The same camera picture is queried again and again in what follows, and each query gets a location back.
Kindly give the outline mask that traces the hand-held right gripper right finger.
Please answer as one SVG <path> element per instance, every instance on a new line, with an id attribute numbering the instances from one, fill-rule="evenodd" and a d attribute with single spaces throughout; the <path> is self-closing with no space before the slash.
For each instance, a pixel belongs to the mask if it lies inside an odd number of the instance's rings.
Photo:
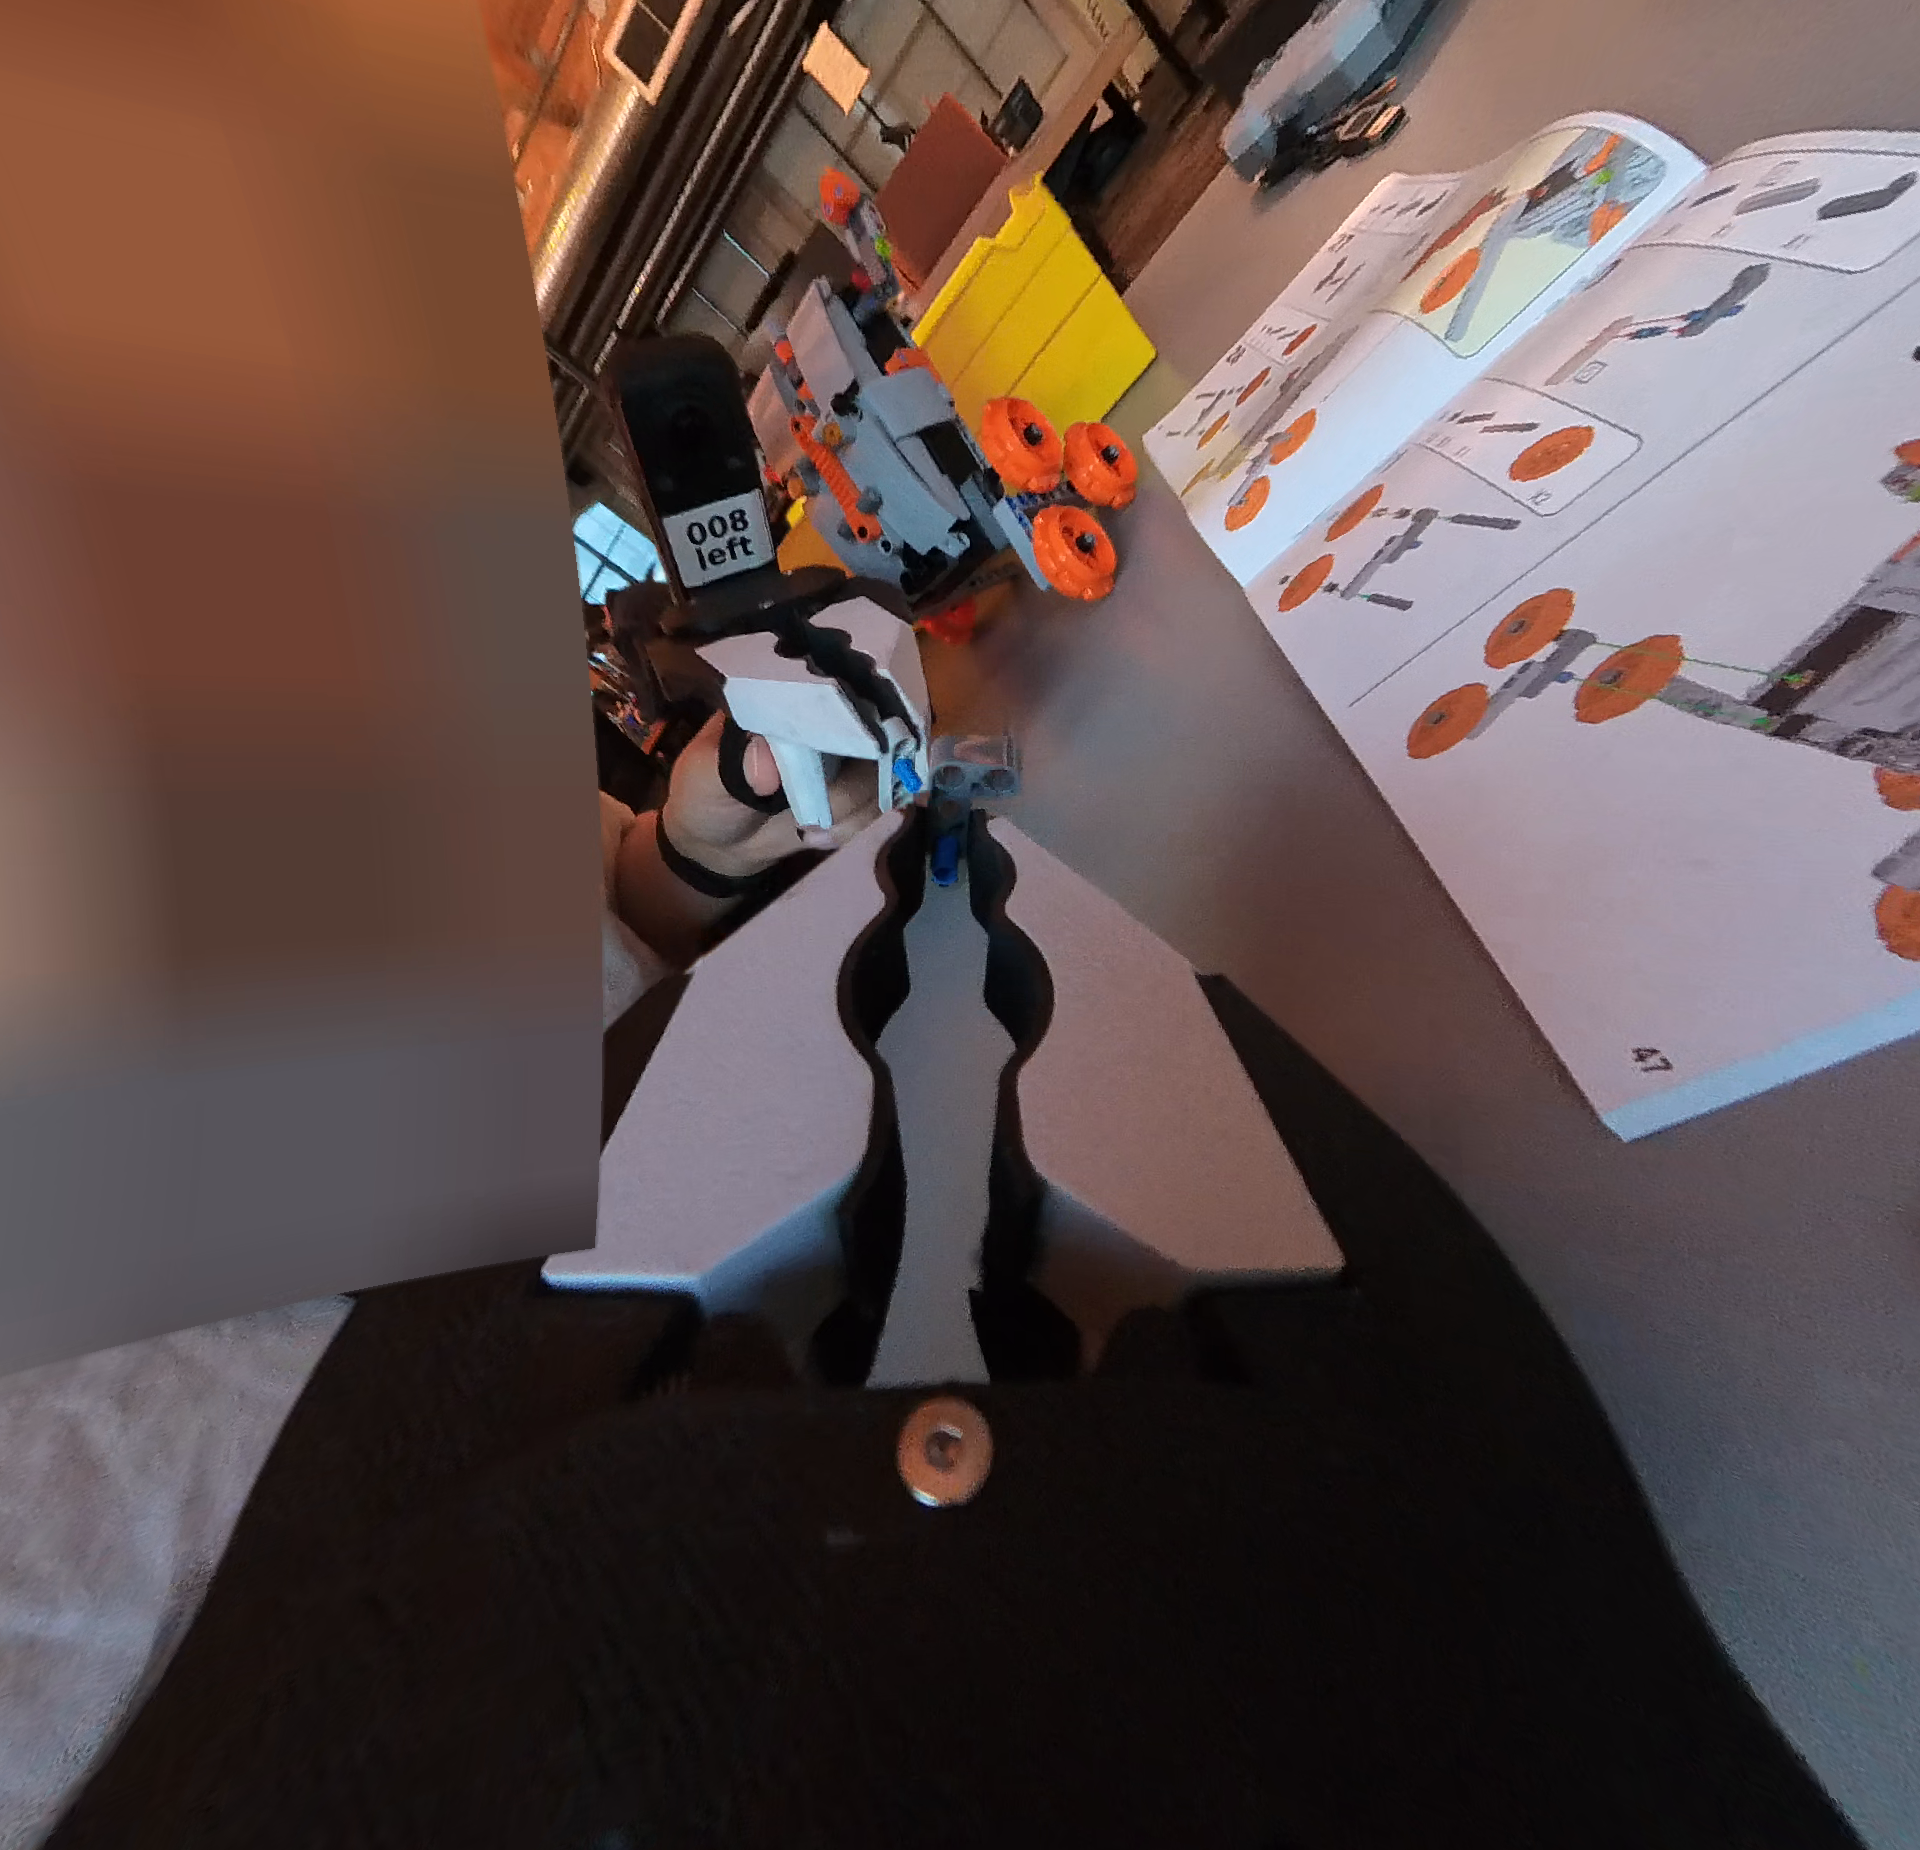
<path id="1" fill-rule="evenodd" d="M 972 819 L 972 910 L 1014 1042 L 972 1285 L 991 1380 L 1075 1376 L 1136 1309 L 1339 1277 L 1189 958 L 1000 815 Z"/>

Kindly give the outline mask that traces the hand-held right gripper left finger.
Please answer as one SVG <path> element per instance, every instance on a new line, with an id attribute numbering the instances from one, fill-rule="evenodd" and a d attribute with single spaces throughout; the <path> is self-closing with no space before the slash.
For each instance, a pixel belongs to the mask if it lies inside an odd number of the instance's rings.
<path id="1" fill-rule="evenodd" d="M 687 1294 L 868 1382 L 903 1237 L 878 1037 L 918 906 L 920 815 L 886 811 L 687 974 L 604 1148 L 595 1242 L 548 1285 Z"/>

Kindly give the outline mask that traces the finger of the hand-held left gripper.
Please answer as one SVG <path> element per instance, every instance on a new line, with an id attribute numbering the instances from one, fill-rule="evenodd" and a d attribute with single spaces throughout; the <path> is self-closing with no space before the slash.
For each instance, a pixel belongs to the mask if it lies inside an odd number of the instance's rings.
<path id="1" fill-rule="evenodd" d="M 809 654 L 784 653 L 779 637 L 722 637 L 698 645 L 698 658 L 718 674 L 727 712 L 743 731 L 827 756 L 880 754 L 876 715 Z"/>
<path id="2" fill-rule="evenodd" d="M 811 615 L 811 664 L 876 715 L 928 728 L 931 695 L 920 640 L 908 619 L 870 596 L 849 596 Z"/>

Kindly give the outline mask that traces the long grey holed beam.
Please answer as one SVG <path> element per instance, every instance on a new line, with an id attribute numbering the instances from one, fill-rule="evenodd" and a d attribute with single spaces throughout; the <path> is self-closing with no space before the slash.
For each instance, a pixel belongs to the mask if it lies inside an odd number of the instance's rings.
<path id="1" fill-rule="evenodd" d="M 1012 733 L 940 733 L 931 746 L 931 818 L 936 829 L 1021 791 L 1021 758 Z"/>

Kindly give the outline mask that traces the person's left forearm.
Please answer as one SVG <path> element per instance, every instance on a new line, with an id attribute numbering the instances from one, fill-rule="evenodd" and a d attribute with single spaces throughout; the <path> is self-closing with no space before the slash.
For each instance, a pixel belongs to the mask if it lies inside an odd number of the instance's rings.
<path id="1" fill-rule="evenodd" d="M 596 804 L 611 913 L 653 956 L 685 970 L 705 948 L 718 904 L 676 871 L 654 809 L 635 811 L 607 791 Z"/>

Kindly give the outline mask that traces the grey desk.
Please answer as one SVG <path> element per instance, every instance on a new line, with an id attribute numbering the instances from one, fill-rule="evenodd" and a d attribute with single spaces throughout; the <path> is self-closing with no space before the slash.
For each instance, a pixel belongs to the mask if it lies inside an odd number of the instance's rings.
<path id="1" fill-rule="evenodd" d="M 1442 0 L 1393 147 L 1220 171 L 1139 262 L 1156 423 L 1393 168 L 1573 109 L 1719 156 L 1916 126 L 1916 0 Z M 1875 1846 L 1916 1846 L 1916 1046 L 1620 1144 L 1151 476 L 1095 606 L 1018 591 L 939 682 L 1014 719 L 1020 819 L 1229 974 L 1452 1183 L 1603 1398 L 1722 1643 Z"/>

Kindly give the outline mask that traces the person's left hand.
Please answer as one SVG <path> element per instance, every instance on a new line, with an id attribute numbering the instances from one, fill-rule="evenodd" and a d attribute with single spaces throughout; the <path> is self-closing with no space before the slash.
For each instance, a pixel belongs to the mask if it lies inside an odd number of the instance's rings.
<path id="1" fill-rule="evenodd" d="M 731 717 L 716 712 L 674 765 L 660 827 L 692 866 L 740 883 L 804 852 L 827 852 L 878 815 L 870 758 L 838 758 L 828 776 L 828 827 L 807 827 L 789 807 L 765 807 L 760 802 L 779 788 L 769 739 L 740 731 Z"/>

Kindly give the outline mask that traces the black wristband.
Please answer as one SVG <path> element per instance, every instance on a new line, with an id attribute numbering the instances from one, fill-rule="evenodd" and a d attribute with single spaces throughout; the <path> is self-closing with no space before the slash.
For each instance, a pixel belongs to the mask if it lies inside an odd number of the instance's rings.
<path id="1" fill-rule="evenodd" d="M 692 892 L 707 896 L 711 901 L 733 901 L 740 896 L 747 896 L 747 895 L 754 895 L 763 885 L 765 871 L 747 871 L 743 876 L 729 876 L 683 852 L 669 834 L 669 819 L 668 819 L 665 809 L 659 809 L 654 814 L 654 843 L 657 843 L 657 852 L 660 858 L 664 868 L 672 871 Z"/>

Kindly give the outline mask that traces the grey orange toy robot model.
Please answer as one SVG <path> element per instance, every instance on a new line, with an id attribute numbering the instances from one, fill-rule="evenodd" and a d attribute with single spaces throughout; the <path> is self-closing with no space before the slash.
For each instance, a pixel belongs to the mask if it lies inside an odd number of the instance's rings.
<path id="1" fill-rule="evenodd" d="M 992 400 L 972 431 L 901 324 L 874 199 L 828 168 L 821 206 L 852 273 L 814 277 L 769 316 L 772 353 L 750 394 L 769 480 L 809 500 L 852 575 L 897 585 L 927 636 L 969 640 L 982 591 L 1016 569 L 1056 596 L 1110 596 L 1106 518 L 1139 489 L 1133 450 L 1108 423 L 1056 429 L 1024 397 Z"/>

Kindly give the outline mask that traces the brown cardboard panel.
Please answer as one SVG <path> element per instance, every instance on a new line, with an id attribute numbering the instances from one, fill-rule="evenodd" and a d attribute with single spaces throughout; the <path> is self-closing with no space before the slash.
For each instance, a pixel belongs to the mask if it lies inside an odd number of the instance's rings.
<path id="1" fill-rule="evenodd" d="M 1007 151 L 957 97 L 947 93 L 931 108 L 876 192 L 906 281 L 924 284 L 1007 164 Z"/>

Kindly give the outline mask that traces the white ceiling vent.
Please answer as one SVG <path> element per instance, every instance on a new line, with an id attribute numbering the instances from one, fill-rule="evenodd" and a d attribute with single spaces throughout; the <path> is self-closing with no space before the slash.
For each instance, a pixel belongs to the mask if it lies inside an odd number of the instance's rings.
<path id="1" fill-rule="evenodd" d="M 604 61 L 659 103 L 703 8 L 705 0 L 619 0 L 601 45 Z"/>

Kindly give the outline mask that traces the open white instruction booklet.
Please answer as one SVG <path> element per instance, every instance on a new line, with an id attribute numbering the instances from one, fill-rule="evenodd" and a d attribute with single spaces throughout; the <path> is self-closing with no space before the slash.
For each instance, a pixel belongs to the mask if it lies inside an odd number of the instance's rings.
<path id="1" fill-rule="evenodd" d="M 1389 175 L 1148 429 L 1623 1139 L 1916 1033 L 1919 139 Z"/>

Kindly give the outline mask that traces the person's white t-shirt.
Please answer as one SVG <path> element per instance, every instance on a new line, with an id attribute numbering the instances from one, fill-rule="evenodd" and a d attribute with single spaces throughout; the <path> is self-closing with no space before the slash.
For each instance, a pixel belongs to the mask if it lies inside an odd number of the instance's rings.
<path id="1" fill-rule="evenodd" d="M 344 1294 L 2 1384 L 2 1843 L 38 1846 L 197 1616 Z"/>

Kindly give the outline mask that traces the silver ceiling air duct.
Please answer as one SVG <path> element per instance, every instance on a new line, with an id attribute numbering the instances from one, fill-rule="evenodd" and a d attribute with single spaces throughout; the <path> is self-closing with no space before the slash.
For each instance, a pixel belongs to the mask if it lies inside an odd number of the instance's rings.
<path id="1" fill-rule="evenodd" d="M 554 346 L 596 346 L 668 309 L 838 0 L 705 0 L 659 103 L 604 61 L 617 3 L 504 9 L 510 147 Z"/>

